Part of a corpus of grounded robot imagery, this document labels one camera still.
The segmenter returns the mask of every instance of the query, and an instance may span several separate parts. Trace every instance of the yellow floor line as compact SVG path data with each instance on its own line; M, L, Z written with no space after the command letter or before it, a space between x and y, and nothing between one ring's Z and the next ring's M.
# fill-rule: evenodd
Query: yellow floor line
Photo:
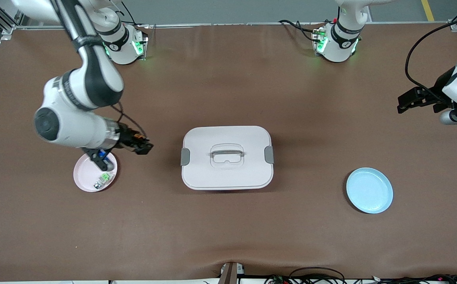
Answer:
M425 10L425 15L427 15L427 20L429 22L434 21L434 15L432 15L432 10L430 9L429 0L421 0L421 4L423 5L423 10Z

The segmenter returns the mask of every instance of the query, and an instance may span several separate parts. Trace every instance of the gray side clip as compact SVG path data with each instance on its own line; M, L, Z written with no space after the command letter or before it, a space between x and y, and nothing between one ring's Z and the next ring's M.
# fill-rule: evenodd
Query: gray side clip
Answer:
M181 149L181 166L186 166L190 163L190 150L187 148Z
M265 156L265 162L268 162L269 164L274 164L274 151L272 149L272 146L265 147L263 153Z

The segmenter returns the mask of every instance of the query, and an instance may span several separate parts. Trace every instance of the plate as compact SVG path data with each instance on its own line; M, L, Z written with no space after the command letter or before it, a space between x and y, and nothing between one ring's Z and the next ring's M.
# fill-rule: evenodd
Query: plate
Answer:
M90 157L88 157L87 154L81 156L81 158L77 160L77 163L74 166L74 171L72 173L74 182L77 187L86 192L100 192L109 187L109 185L111 185L111 183L113 183L116 178L116 173L118 172L118 163L116 162L116 158L113 153L109 153L107 158L114 164L114 169L109 172L112 178L101 188L96 189L94 184L99 180L99 177L106 172L101 171L101 169L99 169L99 167L97 167L97 165L95 165L95 163L90 160Z
M387 210L393 200L390 181L372 168L354 170L346 182L346 192L356 208L370 214Z

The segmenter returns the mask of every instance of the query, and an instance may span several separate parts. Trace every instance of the pink plate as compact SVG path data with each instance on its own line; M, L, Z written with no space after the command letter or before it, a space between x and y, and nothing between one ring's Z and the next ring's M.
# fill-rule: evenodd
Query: pink plate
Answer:
M109 187L109 185L111 185L116 178L118 164L113 153L109 153L107 158L109 158L109 160L114 164L114 169L109 172L112 175L112 178L108 183L102 185L101 188L96 189L94 184L99 181L99 177L105 172L101 171L94 162L90 161L90 157L88 157L87 154L81 156L81 158L77 160L77 163L74 166L74 172L72 173L77 187L86 192L100 192L101 190Z

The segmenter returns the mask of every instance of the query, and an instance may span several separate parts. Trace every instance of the floor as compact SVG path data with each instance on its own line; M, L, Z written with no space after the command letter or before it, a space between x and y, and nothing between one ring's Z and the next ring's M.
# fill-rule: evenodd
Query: floor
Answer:
M423 3L428 2L431 15L427 17ZM124 0L135 22L143 24L246 24L275 23L288 19L302 22L322 22L337 15L333 0ZM12 17L16 9L9 0L0 5ZM122 5L122 18L131 21ZM374 22L447 21L457 14L457 0L397 0L371 6Z

